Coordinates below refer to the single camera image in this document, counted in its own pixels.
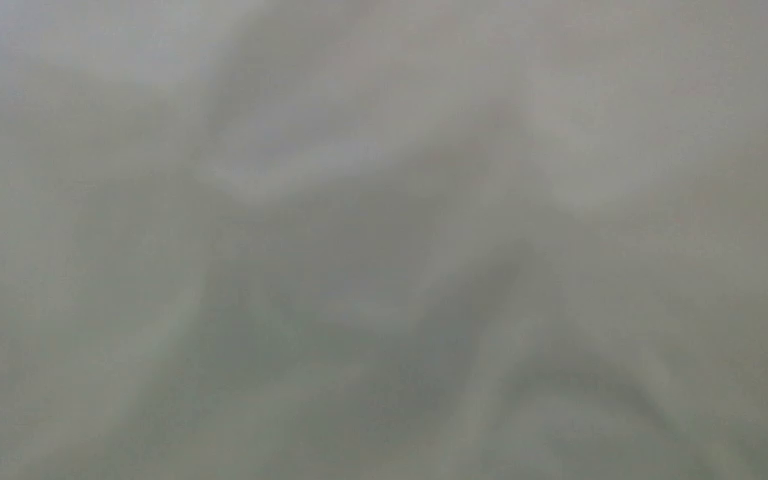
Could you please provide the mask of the white printed plastic bag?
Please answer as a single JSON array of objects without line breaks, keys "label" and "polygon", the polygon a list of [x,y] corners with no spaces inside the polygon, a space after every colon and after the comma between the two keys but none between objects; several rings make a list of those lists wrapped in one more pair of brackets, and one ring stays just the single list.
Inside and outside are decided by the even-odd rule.
[{"label": "white printed plastic bag", "polygon": [[0,1],[0,479],[768,479],[768,1]]}]

